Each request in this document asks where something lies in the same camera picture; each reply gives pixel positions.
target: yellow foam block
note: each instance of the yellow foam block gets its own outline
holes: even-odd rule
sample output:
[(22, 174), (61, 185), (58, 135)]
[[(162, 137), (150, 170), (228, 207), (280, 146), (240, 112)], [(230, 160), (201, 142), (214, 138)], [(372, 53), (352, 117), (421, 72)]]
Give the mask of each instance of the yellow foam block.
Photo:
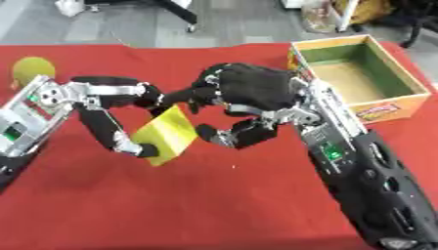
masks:
[(158, 147), (158, 157), (148, 157), (152, 166), (160, 166), (179, 156), (195, 139), (197, 132), (184, 112), (174, 105), (140, 128), (131, 140)]

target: yellow box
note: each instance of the yellow box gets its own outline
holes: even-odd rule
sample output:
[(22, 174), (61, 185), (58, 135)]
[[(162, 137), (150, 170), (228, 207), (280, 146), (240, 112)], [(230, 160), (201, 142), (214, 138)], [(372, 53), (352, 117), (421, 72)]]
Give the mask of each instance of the yellow box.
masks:
[(430, 96), (369, 35), (293, 42), (288, 68), (327, 81), (365, 123), (410, 117)]

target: screw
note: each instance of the screw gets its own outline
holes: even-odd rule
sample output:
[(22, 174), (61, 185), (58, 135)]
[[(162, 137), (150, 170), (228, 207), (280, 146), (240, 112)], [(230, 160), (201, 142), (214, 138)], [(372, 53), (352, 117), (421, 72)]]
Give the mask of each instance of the screw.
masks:
[(365, 176), (368, 179), (372, 180), (372, 179), (375, 179), (377, 177), (377, 173), (373, 169), (368, 169), (365, 171)]

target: table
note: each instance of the table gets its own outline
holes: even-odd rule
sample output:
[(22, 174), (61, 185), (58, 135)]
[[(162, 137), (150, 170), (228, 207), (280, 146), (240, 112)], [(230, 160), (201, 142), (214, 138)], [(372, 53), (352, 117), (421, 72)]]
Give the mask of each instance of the table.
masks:
[[(413, 75), (429, 82), (397, 45), (384, 43)], [(0, 46), (0, 101), (8, 74), (24, 56), (41, 56), (58, 81), (80, 74), (137, 77), (180, 89), (214, 63), (285, 68), (288, 44), (211, 49), (131, 49), (115, 45)], [(411, 119), (371, 127), (393, 147), (438, 204), (433, 96)], [(219, 107), (189, 114), (195, 124), (226, 128)], [(127, 131), (150, 119), (136, 107), (113, 114)], [(72, 117), (46, 150), (0, 196), (0, 249), (368, 249), (338, 211), (292, 128), (259, 146), (234, 151), (197, 140), (160, 168), (101, 148)]]

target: gray floor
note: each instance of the gray floor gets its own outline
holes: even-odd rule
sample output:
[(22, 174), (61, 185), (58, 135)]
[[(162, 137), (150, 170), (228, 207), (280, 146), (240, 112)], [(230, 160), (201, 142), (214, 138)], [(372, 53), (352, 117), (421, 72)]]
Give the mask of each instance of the gray floor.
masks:
[[(353, 34), (306, 32), (299, 12), (279, 0), (194, 0), (199, 15), (195, 33), (151, 2), (103, 7), (75, 18), (62, 16), (55, 0), (0, 0), (0, 44), (123, 43), (132, 47), (216, 47), (241, 43), (300, 41)], [(401, 41), (408, 30), (366, 28), (379, 40)], [(413, 61), (438, 82), (438, 35), (428, 31), (408, 50)]]

